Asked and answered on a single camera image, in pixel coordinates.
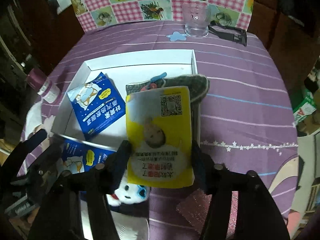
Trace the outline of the white plush toy red scarf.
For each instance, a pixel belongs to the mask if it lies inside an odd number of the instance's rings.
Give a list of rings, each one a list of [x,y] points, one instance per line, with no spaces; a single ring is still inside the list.
[[[110,206],[121,206],[121,204],[139,204],[148,200],[150,188],[144,185],[132,184],[123,176],[119,187],[112,194],[107,194],[107,201]]]

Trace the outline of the pink glitter sponge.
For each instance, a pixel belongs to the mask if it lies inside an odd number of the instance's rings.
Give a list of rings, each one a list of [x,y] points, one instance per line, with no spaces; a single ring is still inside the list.
[[[201,189],[197,189],[185,200],[177,205],[176,210],[190,223],[200,234],[209,210],[212,196],[206,195]],[[231,211],[226,239],[233,239],[236,227],[238,211],[238,191],[232,192]]]

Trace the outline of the blue packet with pillow picture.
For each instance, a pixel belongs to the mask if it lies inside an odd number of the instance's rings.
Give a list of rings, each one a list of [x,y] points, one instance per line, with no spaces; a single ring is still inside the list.
[[[125,102],[111,80],[100,73],[67,92],[86,140],[94,138],[125,115]]]

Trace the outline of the yellow baby picture packet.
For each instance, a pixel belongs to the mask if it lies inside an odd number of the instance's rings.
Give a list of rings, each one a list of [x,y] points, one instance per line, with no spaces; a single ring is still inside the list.
[[[165,189],[189,187],[192,126],[186,86],[131,93],[126,97],[126,131],[132,145],[129,183]]]

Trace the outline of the green plaid fabric pouch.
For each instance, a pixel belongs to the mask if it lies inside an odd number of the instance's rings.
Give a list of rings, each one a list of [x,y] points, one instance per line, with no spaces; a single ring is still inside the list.
[[[129,83],[126,85],[127,95],[163,87],[187,86],[190,94],[192,136],[200,142],[200,103],[206,97],[210,82],[200,74],[180,75],[177,77],[166,77],[166,73],[152,77],[150,80],[140,83]]]

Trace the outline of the white face mask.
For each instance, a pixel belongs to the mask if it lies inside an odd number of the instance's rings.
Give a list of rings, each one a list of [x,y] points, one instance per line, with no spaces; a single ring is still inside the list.
[[[55,120],[55,116],[51,115],[50,117],[46,117],[44,120],[42,119],[42,101],[35,103],[29,110],[26,116],[25,122],[25,132],[24,138],[28,139],[31,134],[36,133],[36,129],[45,129],[48,137],[52,137],[53,133],[51,132],[53,122]]]

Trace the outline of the white folded cloth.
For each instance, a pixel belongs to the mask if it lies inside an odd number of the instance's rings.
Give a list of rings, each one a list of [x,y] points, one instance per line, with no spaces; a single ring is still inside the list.
[[[80,200],[82,229],[85,239],[93,239],[87,203]],[[149,224],[146,218],[133,217],[111,211],[120,239],[149,239]]]

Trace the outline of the purple striped tablecloth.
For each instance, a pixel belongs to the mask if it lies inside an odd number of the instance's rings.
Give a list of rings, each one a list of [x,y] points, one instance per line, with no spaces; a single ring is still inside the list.
[[[84,61],[140,50],[189,49],[210,88],[201,103],[201,148],[231,171],[254,170],[270,190],[283,220],[297,182],[297,131],[287,90],[262,42],[247,45],[187,36],[173,21],[118,24],[85,33],[50,74],[66,92]]]

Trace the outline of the purple white cylindrical can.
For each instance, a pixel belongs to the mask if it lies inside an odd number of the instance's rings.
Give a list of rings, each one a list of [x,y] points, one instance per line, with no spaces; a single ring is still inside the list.
[[[46,102],[54,103],[61,90],[39,68],[33,68],[26,77],[27,84]]]

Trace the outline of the white shallow cardboard box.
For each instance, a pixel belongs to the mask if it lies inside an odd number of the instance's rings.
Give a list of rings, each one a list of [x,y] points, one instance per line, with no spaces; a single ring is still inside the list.
[[[195,52],[190,49],[145,50],[114,54],[84,61],[68,86],[68,90],[104,73],[111,79],[122,98],[126,85],[148,81],[167,73],[168,78],[197,74]],[[63,96],[51,132],[66,139],[85,142],[68,96]]]

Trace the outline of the green white carton box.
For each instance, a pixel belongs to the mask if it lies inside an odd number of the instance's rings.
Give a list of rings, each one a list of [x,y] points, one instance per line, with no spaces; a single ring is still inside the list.
[[[317,109],[313,94],[306,88],[293,94],[290,99],[296,126]]]

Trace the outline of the black clip tool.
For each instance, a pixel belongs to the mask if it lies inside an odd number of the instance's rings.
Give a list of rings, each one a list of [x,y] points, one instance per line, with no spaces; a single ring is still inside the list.
[[[220,39],[247,46],[247,32],[244,29],[211,21],[208,25],[208,30]]]

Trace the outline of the clear glass cup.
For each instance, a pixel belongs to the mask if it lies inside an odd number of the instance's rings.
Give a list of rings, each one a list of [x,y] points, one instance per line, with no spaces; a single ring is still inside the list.
[[[211,10],[206,4],[182,5],[184,31],[190,37],[203,38],[209,33]]]

